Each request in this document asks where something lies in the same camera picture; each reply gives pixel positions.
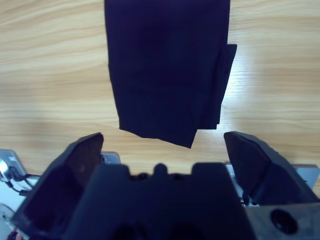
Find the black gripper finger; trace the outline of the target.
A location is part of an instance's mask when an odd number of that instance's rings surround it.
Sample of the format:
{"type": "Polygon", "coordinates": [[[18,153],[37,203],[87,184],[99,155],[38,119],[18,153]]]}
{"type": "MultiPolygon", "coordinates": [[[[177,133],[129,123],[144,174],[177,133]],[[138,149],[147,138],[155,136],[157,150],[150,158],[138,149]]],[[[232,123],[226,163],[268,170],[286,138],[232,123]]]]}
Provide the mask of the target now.
{"type": "Polygon", "coordinates": [[[254,135],[230,131],[223,135],[235,178],[254,203],[310,204],[319,198],[292,165],[254,135]]]}
{"type": "Polygon", "coordinates": [[[102,162],[100,132],[71,143],[40,176],[12,217],[29,237],[61,239],[86,186],[102,162]]]}

